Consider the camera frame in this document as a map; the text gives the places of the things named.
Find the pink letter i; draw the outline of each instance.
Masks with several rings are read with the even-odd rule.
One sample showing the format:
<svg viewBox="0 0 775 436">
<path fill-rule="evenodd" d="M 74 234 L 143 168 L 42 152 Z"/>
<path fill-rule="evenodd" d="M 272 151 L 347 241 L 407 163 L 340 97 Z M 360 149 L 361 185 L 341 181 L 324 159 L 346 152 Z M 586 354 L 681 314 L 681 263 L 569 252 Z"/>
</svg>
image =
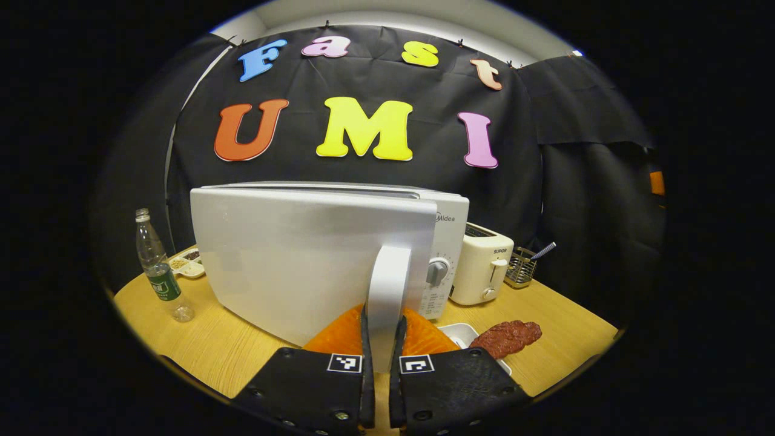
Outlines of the pink letter i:
<svg viewBox="0 0 775 436">
<path fill-rule="evenodd" d="M 463 120 L 468 133 L 468 154 L 463 159 L 466 164 L 479 168 L 497 167 L 498 159 L 492 155 L 490 138 L 487 136 L 490 119 L 472 112 L 460 112 L 457 117 Z"/>
</svg>

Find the letter m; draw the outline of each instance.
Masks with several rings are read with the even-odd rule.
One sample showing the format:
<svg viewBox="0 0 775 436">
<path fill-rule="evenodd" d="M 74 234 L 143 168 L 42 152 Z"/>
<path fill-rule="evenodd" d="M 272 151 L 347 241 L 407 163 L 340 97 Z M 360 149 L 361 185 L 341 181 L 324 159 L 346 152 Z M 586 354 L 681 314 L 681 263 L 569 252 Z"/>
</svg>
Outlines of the letter m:
<svg viewBox="0 0 775 436">
<path fill-rule="evenodd" d="M 342 157 L 349 148 L 344 144 L 344 133 L 350 138 L 358 156 L 369 151 L 377 135 L 380 142 L 374 148 L 374 156 L 393 161 L 410 161 L 412 151 L 406 143 L 406 123 L 412 106 L 404 102 L 386 101 L 371 118 L 351 97 L 332 97 L 325 101 L 331 109 L 329 127 L 323 144 L 317 148 L 318 156 Z"/>
</svg>

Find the plastic water bottle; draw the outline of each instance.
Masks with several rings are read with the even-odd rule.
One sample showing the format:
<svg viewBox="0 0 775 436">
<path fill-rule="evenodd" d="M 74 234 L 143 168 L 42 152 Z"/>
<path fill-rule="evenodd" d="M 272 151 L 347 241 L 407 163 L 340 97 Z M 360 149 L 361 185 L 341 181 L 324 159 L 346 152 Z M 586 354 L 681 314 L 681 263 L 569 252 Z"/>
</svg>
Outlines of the plastic water bottle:
<svg viewBox="0 0 775 436">
<path fill-rule="evenodd" d="M 167 252 L 153 226 L 148 209 L 135 211 L 137 223 L 137 257 L 150 281 L 151 287 L 172 317 L 181 323 L 194 318 L 194 310 L 183 296 L 180 286 L 167 261 Z"/>
</svg>

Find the bottle cap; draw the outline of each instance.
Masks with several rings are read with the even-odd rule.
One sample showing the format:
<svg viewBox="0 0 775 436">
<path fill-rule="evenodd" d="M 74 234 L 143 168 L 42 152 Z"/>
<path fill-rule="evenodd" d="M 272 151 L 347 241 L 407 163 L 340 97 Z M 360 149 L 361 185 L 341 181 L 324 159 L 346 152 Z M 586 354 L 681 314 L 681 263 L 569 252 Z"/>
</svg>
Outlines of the bottle cap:
<svg viewBox="0 0 775 436">
<path fill-rule="evenodd" d="M 143 221 L 150 221 L 150 213 L 148 209 L 138 209 L 135 211 L 135 223 L 142 223 Z"/>
</svg>

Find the wire utensil holder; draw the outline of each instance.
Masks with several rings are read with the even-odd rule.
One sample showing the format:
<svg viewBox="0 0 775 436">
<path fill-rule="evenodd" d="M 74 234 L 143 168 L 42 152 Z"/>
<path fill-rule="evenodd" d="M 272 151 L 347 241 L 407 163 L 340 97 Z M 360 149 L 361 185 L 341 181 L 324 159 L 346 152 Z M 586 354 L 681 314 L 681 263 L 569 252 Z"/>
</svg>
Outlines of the wire utensil holder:
<svg viewBox="0 0 775 436">
<path fill-rule="evenodd" d="M 514 249 L 511 253 L 511 261 L 508 263 L 504 282 L 514 289 L 529 286 L 533 273 L 536 272 L 537 262 L 531 261 L 530 258 L 535 255 L 536 253 L 526 248 L 517 247 Z"/>
</svg>

